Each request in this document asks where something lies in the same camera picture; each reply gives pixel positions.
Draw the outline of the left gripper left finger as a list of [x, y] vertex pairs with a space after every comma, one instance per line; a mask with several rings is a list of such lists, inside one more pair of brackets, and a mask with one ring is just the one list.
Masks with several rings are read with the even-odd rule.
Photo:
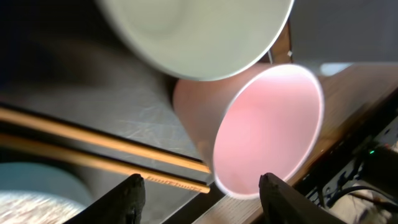
[[140, 224], [145, 202], [144, 179], [133, 174], [65, 224]]

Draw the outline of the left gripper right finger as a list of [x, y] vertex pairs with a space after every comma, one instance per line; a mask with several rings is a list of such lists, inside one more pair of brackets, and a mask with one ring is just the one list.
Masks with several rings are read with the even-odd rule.
[[268, 224], [344, 224], [272, 173], [261, 176], [259, 196]]

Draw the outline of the pink-tinted white cup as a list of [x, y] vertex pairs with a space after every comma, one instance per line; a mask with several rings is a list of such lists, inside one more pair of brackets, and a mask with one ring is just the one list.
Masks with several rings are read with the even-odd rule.
[[260, 176], [291, 179], [321, 130], [318, 78], [295, 64], [258, 63], [223, 80], [179, 80], [173, 108], [217, 187], [238, 199], [259, 196]]

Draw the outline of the green-tinted white cup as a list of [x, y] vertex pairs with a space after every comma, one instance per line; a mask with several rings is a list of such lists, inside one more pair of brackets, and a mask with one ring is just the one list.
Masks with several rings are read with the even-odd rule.
[[139, 58], [173, 77], [213, 81], [258, 62], [294, 0], [99, 0], [99, 11]]

